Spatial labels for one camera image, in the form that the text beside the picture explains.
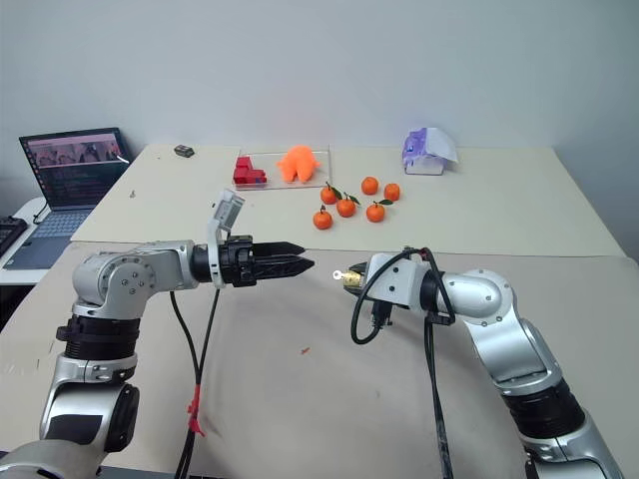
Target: laptop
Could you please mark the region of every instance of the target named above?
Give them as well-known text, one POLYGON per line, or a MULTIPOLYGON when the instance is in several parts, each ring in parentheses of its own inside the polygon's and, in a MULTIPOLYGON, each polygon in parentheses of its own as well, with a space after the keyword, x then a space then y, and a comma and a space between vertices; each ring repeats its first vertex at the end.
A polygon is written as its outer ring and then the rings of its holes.
POLYGON ((132 160, 117 128, 20 137, 20 144, 51 213, 4 267, 47 269, 132 160))

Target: red toy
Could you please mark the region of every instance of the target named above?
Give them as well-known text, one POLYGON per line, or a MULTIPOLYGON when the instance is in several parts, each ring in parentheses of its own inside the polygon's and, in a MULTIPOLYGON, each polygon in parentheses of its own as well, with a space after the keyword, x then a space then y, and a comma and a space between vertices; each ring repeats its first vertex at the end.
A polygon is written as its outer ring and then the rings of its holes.
POLYGON ((251 164, 251 157, 238 157, 236 170, 233 172, 233 182, 236 185, 253 185, 266 183, 267 174, 264 170, 255 170, 251 164))

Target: clear plastic tray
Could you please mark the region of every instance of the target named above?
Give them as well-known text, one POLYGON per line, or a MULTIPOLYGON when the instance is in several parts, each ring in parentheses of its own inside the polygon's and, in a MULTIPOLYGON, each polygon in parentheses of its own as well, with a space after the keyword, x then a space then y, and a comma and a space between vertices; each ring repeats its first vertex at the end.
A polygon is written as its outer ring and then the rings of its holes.
POLYGON ((251 151, 240 150, 240 157, 250 157, 251 164, 256 170, 264 170, 267 174, 266 183, 252 184, 236 184, 234 187, 238 191, 246 190, 280 190, 284 188, 321 188, 326 186, 326 182, 330 183, 330 151, 326 149, 313 149, 316 160, 320 163, 319 167, 313 172, 313 176, 306 183, 302 183, 297 178, 294 182, 287 183, 282 179, 282 172, 277 165, 287 152, 277 151, 251 151))

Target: orange toy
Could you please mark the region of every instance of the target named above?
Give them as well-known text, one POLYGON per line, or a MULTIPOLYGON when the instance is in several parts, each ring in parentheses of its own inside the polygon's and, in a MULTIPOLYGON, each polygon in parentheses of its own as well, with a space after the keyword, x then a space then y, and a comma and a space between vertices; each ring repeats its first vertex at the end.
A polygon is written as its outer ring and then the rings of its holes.
POLYGON ((282 160, 277 162, 277 165, 282 171, 282 178, 285 182, 292 182, 297 175, 302 183, 306 183, 313 176, 315 168, 321 166, 321 163, 316 162, 316 157, 309 147, 297 145, 288 150, 282 160))
POLYGON ((361 182, 361 192, 365 195, 374 195, 377 193, 377 188, 379 188, 379 183, 373 177, 366 177, 361 182))
POLYGON ((352 217, 356 210, 355 204, 359 205, 357 198, 344 193, 343 198, 337 202, 337 212, 344 218, 352 217))
POLYGON ((385 214, 384 207, 382 205, 392 205, 391 200, 382 200, 381 202, 372 202, 368 208, 366 208, 366 217, 370 222, 379 223, 383 220, 385 214))
POLYGON ((326 211, 324 205, 313 215, 313 224, 318 230, 328 230, 332 226, 332 216, 326 211))
POLYGON ((397 183, 389 183, 386 185, 386 188, 383 189, 383 197, 387 200, 391 200, 392 202, 396 202, 399 200, 399 193, 401 190, 399 189, 399 185, 397 183))
POLYGON ((333 188, 328 182, 326 182, 326 186, 319 192, 319 197, 326 205, 334 205, 337 203, 337 199, 341 200, 339 191, 333 188))

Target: laptop screen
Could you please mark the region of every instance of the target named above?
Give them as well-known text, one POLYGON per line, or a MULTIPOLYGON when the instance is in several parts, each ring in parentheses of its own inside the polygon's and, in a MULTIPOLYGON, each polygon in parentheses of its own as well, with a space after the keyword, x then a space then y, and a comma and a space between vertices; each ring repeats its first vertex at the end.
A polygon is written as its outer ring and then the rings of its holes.
POLYGON ((121 159, 131 160, 117 128, 21 137, 20 144, 51 208, 94 207, 127 170, 121 159))

